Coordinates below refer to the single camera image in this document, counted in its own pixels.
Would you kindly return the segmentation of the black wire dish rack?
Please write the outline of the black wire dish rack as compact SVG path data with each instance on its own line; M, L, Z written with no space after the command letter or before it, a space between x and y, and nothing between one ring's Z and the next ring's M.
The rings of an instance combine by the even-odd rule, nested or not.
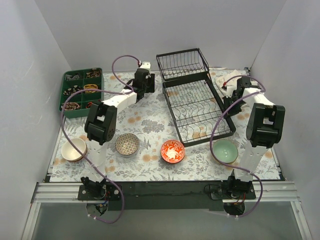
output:
M156 55L167 102L180 142L185 147L232 136L236 127L224 111L199 48Z

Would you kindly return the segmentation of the brown patterned bowl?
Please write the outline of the brown patterned bowl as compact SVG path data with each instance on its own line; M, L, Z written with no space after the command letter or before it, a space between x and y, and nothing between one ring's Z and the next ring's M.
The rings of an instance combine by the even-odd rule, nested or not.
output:
M135 156L139 150L139 147L140 140L133 133L121 134L115 142L115 149L117 153L124 158Z

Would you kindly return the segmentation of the red floral bowl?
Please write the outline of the red floral bowl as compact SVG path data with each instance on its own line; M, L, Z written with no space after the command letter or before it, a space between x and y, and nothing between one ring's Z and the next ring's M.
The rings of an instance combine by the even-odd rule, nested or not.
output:
M184 145L180 141L171 139L162 144L160 154L165 162L177 164L184 159L186 151Z

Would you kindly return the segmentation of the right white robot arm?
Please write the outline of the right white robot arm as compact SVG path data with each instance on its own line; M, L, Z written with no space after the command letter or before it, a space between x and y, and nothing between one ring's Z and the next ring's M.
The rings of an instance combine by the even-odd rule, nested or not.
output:
M251 113L246 127L247 144L236 167L227 180L226 192L232 199L250 193L253 174L263 155L280 142L283 133L286 109L277 105L265 96L265 87L252 84L253 78L248 75L236 75L225 81L222 88L226 91L223 97L224 117L237 115L241 106L247 104Z

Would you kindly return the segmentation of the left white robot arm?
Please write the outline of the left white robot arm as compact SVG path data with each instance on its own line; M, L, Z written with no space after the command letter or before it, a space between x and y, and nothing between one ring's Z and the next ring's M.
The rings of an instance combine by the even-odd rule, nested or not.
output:
M94 101L84 125L89 141L103 146L115 135L117 114L136 104L145 94L155 92L155 74L146 68L138 68L134 78L121 92L104 101Z

